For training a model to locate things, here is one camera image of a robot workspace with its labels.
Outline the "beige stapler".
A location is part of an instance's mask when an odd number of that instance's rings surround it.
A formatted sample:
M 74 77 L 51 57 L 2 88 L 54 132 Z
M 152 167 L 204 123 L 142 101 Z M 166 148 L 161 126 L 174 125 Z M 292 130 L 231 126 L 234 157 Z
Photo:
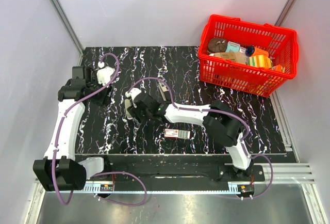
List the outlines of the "beige stapler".
M 133 105 L 131 99 L 125 99 L 125 101 L 124 101 L 124 105 L 125 105 L 125 113 L 126 113 L 127 119 L 128 119 L 128 120 L 132 120 L 133 117 L 132 117 L 132 115 L 130 114 L 129 111 L 131 110 L 131 108 L 132 108 L 134 105 Z

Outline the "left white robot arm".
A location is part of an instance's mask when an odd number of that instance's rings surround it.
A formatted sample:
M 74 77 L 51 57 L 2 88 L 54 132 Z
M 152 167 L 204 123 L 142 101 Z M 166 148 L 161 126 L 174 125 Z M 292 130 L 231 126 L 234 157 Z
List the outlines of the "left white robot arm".
M 92 176 L 110 178 L 112 169 L 102 157 L 75 160 L 75 142 L 81 118 L 89 103 L 110 104 L 112 87 L 108 84 L 115 69 L 101 63 L 93 70 L 85 66 L 72 69 L 72 77 L 58 91 L 58 116 L 51 143 L 33 171 L 46 191 L 82 190 Z

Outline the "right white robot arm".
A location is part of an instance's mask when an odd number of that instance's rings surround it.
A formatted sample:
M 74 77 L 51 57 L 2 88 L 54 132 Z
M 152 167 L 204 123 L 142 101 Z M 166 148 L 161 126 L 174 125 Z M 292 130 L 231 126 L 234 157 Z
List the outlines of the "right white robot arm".
M 149 94 L 134 88 L 125 93 L 127 118 L 142 124 L 149 120 L 160 123 L 188 123 L 203 127 L 214 142 L 225 147 L 232 158 L 236 178 L 245 181 L 253 174 L 253 160 L 244 142 L 249 127 L 224 103 L 181 105 L 171 100 L 158 102 Z

